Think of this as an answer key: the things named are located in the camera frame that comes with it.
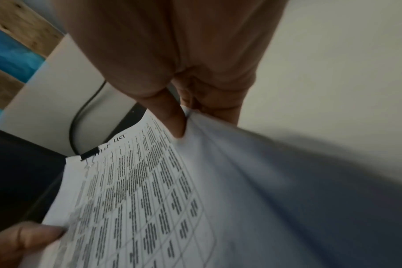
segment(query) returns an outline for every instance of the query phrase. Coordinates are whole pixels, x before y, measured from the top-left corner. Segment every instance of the white paper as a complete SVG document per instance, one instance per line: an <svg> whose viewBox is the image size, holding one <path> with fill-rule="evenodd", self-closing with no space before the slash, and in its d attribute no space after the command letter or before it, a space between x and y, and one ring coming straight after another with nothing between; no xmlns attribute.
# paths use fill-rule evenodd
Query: white paper
<svg viewBox="0 0 402 268"><path fill-rule="evenodd" d="M322 267L235 166L244 155L200 128L210 120L191 115L175 140L146 113L96 156L68 159L44 219L68 231L21 268Z"/></svg>

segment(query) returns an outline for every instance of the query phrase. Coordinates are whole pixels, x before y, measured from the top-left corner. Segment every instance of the brown wooden surface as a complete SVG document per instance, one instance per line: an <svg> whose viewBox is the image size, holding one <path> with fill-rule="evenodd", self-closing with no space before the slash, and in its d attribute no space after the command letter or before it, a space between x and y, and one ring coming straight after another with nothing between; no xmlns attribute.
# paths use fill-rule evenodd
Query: brown wooden surface
<svg viewBox="0 0 402 268"><path fill-rule="evenodd" d="M19 0L0 0L0 30L47 57L63 34Z"/></svg>
<svg viewBox="0 0 402 268"><path fill-rule="evenodd" d="M23 85L23 82L0 70L0 109L10 103Z"/></svg>

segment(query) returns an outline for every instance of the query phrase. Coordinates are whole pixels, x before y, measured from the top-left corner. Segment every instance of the finger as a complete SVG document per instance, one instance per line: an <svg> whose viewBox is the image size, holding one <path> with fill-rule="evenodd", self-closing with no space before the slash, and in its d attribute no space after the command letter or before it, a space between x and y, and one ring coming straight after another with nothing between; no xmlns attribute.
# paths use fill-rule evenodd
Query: finger
<svg viewBox="0 0 402 268"><path fill-rule="evenodd" d="M23 222L0 232L0 263L20 258L58 239L64 228Z"/></svg>
<svg viewBox="0 0 402 268"><path fill-rule="evenodd" d="M149 109L175 138L185 134L185 113L168 89L164 88L150 97L132 97Z"/></svg>

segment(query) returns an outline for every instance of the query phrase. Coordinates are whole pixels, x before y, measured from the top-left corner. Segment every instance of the dark surface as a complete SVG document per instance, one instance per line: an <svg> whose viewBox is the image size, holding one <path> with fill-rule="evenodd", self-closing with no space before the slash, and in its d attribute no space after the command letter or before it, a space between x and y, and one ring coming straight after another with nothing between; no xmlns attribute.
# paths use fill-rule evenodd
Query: dark surface
<svg viewBox="0 0 402 268"><path fill-rule="evenodd" d="M0 230L21 220L64 164L65 156L0 131Z"/></svg>

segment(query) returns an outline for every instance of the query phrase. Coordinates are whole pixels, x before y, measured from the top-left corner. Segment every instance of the wire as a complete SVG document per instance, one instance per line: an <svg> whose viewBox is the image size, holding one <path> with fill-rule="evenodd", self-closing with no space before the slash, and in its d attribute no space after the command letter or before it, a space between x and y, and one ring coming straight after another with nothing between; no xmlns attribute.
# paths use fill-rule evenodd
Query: wire
<svg viewBox="0 0 402 268"><path fill-rule="evenodd" d="M85 102L85 104L83 104L83 106L79 109L79 111L77 111L77 113L74 116L73 121L70 125L70 129L68 130L68 140L70 142L70 146L72 147L73 152L76 155L80 155L79 151L76 148L76 144L74 143L74 134L75 134L74 132L76 131L77 120L79 119L80 114L83 112L83 110L86 108L86 106L88 106L88 104L91 103L91 101L100 93L100 91L104 88L106 83L107 83L107 81L104 80L104 82L101 84L99 89L92 95L92 97L90 97Z"/></svg>

